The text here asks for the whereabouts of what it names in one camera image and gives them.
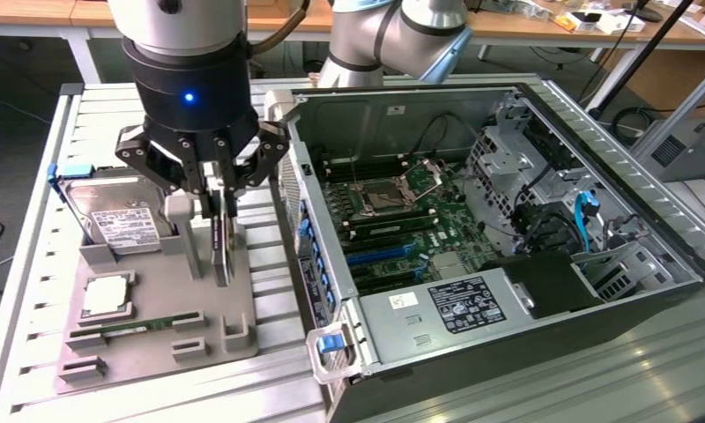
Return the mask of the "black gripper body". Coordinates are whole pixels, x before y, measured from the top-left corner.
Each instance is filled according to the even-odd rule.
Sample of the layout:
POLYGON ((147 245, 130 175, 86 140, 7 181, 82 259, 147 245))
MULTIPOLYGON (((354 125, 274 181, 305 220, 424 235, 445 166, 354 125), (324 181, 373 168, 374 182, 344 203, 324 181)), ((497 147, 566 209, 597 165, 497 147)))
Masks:
POLYGON ((244 35, 196 56, 169 56, 123 38, 122 48, 143 106, 143 127, 161 134, 224 133, 248 142, 258 132, 252 106, 249 48, 244 35))

